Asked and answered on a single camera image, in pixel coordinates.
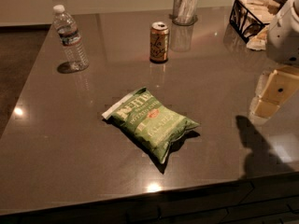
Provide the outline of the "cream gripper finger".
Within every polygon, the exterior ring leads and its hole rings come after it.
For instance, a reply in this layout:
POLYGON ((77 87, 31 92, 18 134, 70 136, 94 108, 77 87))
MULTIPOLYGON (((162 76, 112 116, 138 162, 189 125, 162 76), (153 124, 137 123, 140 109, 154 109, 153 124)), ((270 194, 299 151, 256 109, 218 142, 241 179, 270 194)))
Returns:
POLYGON ((268 103, 258 98, 254 98, 251 102, 251 112, 261 118, 270 118, 279 110, 279 106, 268 103))

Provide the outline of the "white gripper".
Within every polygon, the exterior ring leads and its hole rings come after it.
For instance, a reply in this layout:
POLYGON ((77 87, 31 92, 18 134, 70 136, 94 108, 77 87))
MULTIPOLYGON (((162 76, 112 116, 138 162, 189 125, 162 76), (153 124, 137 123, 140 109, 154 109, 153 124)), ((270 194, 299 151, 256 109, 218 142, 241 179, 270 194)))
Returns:
MULTIPOLYGON (((299 65, 299 0, 288 0, 270 22, 266 54, 277 63, 299 65)), ((298 90, 299 68, 285 65, 270 73, 258 96, 282 105, 298 90)))

